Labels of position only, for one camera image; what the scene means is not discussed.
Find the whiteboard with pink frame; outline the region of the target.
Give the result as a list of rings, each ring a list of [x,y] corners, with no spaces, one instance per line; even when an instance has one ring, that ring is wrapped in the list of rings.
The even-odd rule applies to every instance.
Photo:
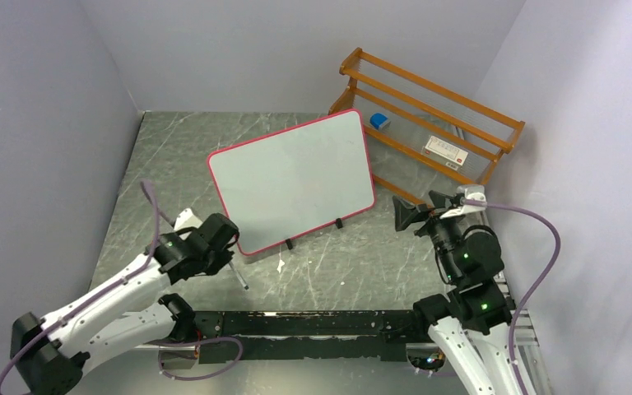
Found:
[[[212,152],[207,167],[238,250],[255,255],[376,203],[360,112],[348,109]]]

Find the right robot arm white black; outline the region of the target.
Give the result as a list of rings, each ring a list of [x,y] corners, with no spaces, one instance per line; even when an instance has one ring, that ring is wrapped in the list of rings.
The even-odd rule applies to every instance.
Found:
[[[508,339],[514,302],[495,281],[504,270],[500,242],[488,225],[458,225],[485,210],[485,189],[470,184],[453,196],[429,196],[430,205],[393,197],[395,229],[422,224],[414,234],[430,238],[439,274],[451,288],[414,303],[411,330],[436,344],[470,394],[525,394],[525,373]]]

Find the blue whiteboard marker pen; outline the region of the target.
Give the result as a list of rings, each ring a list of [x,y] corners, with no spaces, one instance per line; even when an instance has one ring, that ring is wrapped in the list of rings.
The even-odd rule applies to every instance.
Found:
[[[236,276],[237,280],[239,281],[241,287],[244,290],[249,290],[249,284],[248,282],[244,279],[244,277],[242,276],[242,274],[240,273],[239,269],[232,263],[229,262],[228,263],[231,271],[234,273],[234,275]]]

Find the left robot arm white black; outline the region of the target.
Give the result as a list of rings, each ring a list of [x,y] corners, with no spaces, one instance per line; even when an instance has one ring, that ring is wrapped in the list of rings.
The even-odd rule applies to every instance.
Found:
[[[193,308],[172,285],[216,275],[231,262],[239,228],[225,215],[205,220],[191,210],[171,232],[153,235],[145,250],[103,284],[43,317],[12,324],[9,369],[32,394],[66,394],[97,366],[136,346],[199,340]]]

